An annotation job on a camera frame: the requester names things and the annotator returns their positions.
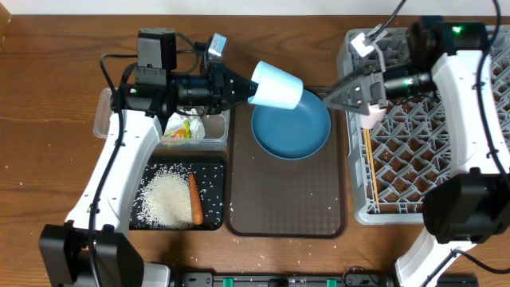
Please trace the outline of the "pink plastic cup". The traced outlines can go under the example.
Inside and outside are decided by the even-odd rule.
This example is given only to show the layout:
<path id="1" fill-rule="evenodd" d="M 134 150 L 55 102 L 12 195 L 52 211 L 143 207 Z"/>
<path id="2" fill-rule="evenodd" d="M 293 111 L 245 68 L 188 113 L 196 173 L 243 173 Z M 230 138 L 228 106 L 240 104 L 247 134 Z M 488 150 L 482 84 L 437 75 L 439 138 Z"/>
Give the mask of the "pink plastic cup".
<path id="1" fill-rule="evenodd" d="M 362 129 L 371 130 L 383 121 L 383 117 L 386 115 L 386 108 L 381 108 L 379 104 L 373 104 L 368 107 L 368 112 L 368 115 L 360 115 L 359 121 Z"/>

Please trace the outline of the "wooden chopstick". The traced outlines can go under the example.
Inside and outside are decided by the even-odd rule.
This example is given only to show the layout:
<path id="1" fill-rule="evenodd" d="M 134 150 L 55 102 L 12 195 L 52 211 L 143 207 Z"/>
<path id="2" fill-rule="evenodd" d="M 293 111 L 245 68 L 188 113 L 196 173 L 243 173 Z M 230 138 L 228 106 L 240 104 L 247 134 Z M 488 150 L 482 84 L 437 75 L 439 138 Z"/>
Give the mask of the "wooden chopstick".
<path id="1" fill-rule="evenodd" d="M 376 183 L 376 176 L 375 176 L 375 162 L 374 162 L 374 158 L 373 158 L 373 153 L 372 153 L 372 147 L 371 147 L 371 134 L 370 134 L 370 130 L 367 129 L 368 132 L 367 132 L 367 137 L 369 138 L 369 148 L 370 148 L 370 152 L 369 152 L 369 156 L 367 156 L 367 162 L 370 164 L 370 169 L 371 169 L 371 179 L 372 179 L 372 186 L 373 186 L 373 191 L 374 191 L 374 196 L 375 196 L 375 203 L 376 203 L 376 206 L 379 207 L 379 193 L 378 193 L 378 187 L 377 187 L 377 183 Z"/>
<path id="2" fill-rule="evenodd" d="M 363 142 L 364 142 L 364 145 L 365 145 L 365 151 L 366 151 L 366 154 L 367 156 L 369 156 L 369 152 L 370 152 L 370 148 L 369 148 L 369 138 L 367 137 L 367 132 L 368 130 L 363 128 Z"/>

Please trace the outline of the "light blue plastic cup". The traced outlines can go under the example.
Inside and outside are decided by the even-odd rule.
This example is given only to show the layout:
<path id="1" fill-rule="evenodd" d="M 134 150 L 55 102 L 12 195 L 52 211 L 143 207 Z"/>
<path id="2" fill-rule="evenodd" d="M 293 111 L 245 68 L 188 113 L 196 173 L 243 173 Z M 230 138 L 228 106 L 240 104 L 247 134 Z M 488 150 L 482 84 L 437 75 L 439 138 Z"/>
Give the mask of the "light blue plastic cup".
<path id="1" fill-rule="evenodd" d="M 251 81 L 258 86 L 248 102 L 271 108 L 294 109 L 304 90 L 300 78 L 263 61 L 257 64 Z"/>

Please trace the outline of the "white tissue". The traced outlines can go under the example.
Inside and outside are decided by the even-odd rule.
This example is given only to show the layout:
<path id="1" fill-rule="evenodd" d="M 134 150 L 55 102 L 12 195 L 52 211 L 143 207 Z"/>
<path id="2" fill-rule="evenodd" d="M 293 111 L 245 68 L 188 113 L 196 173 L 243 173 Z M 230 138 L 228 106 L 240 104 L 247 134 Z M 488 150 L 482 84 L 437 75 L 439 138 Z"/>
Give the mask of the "white tissue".
<path id="1" fill-rule="evenodd" d="M 190 110 L 187 110 L 186 114 L 188 116 L 194 116 L 194 117 L 202 118 L 205 115 L 205 110 L 204 110 L 203 107 L 192 108 Z"/>

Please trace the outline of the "green food wrapper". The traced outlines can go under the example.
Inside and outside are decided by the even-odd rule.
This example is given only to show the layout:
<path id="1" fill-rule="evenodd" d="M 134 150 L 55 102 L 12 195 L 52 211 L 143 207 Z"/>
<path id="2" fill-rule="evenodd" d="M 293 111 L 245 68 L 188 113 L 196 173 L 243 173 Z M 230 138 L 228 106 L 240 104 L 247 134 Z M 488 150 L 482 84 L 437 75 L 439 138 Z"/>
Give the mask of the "green food wrapper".
<path id="1" fill-rule="evenodd" d="M 205 126 L 201 118 L 174 113 L 168 120 L 161 143 L 167 146 L 185 144 L 191 140 L 204 139 Z"/>

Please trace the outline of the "orange carrot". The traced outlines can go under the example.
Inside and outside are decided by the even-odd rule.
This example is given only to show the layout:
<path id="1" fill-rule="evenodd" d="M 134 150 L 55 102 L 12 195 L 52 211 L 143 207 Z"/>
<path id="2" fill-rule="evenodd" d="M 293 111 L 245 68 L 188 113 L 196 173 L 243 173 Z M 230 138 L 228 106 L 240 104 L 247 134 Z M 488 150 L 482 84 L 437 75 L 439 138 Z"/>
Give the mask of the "orange carrot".
<path id="1" fill-rule="evenodd" d="M 188 176 L 189 180 L 189 192 L 190 192 L 190 204 L 192 210 L 193 224 L 199 226 L 204 222 L 204 214 L 202 209 L 202 202 L 198 191 L 198 185 L 193 173 Z"/>

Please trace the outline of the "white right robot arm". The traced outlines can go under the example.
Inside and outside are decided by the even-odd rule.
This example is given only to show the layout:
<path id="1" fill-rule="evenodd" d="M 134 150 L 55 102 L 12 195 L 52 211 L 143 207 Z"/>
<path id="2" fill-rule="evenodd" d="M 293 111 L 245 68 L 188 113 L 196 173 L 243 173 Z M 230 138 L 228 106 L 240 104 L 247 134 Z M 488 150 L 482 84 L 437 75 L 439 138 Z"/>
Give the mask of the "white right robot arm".
<path id="1" fill-rule="evenodd" d="M 450 177 L 423 200 L 424 229 L 394 264 L 393 286 L 434 286 L 458 256 L 509 225 L 509 150 L 491 87 L 488 55 L 496 39 L 482 22 L 424 16 L 406 32 L 404 65 L 348 74 L 324 104 L 373 127 L 390 100 L 437 92 L 449 134 Z"/>

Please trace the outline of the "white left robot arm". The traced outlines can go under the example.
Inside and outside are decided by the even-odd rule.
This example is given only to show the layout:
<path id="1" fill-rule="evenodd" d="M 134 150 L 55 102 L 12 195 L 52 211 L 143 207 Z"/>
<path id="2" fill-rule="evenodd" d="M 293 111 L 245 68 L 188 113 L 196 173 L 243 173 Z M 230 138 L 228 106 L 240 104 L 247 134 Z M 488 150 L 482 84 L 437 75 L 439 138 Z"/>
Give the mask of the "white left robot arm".
<path id="1" fill-rule="evenodd" d="M 146 262 L 128 241 L 131 210 L 151 154 L 175 113 L 215 115 L 248 100 L 257 84 L 221 63 L 226 38 L 195 42 L 194 66 L 177 69 L 172 29 L 142 28 L 137 52 L 109 85 L 108 137 L 82 196 L 60 225 L 48 224 L 39 249 L 53 286 L 168 286 L 166 265 Z"/>

